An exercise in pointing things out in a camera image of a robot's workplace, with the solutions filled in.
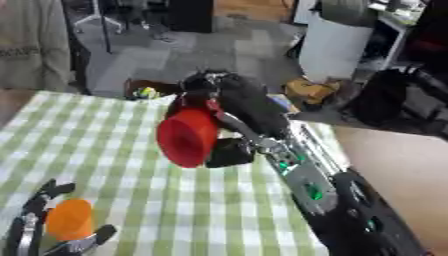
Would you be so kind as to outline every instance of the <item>black bag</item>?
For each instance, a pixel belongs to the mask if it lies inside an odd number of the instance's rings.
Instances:
[[[399,117],[409,79],[395,69],[377,72],[346,108],[362,123],[380,127]]]

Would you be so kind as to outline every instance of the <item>red cup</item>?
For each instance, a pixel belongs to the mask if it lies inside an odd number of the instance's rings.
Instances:
[[[194,168],[204,163],[216,139],[218,126],[205,110],[185,108],[160,123],[157,142],[175,164]]]

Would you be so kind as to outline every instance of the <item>wire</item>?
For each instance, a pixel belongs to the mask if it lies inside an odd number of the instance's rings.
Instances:
[[[281,0],[281,1],[282,1],[282,5],[283,5],[283,7],[285,7],[286,10],[290,10],[290,9],[291,9],[291,6],[289,6],[289,5],[286,3],[286,0]]]

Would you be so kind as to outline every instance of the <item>gray sweater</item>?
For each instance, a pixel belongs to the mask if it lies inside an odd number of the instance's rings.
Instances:
[[[70,51],[60,0],[0,7],[0,88],[64,91]]]

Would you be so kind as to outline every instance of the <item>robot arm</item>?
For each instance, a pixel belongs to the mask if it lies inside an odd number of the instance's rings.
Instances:
[[[45,183],[22,207],[14,218],[4,238],[2,255],[38,256],[44,223],[47,218],[47,203],[62,194],[75,190],[75,184],[56,185],[54,179]],[[81,256],[91,249],[102,245],[116,232],[112,225],[104,225],[92,235],[80,239],[58,243],[43,252],[44,256]]]
[[[218,141],[206,165],[245,163],[232,161],[229,154],[246,162],[254,152],[264,155],[332,256],[430,255],[364,178],[338,164],[306,123],[288,120],[261,88],[235,74],[206,71],[187,79],[183,89],[184,104],[202,98],[199,102],[205,103],[199,104],[221,127],[242,135],[234,139],[239,147],[222,149]]]

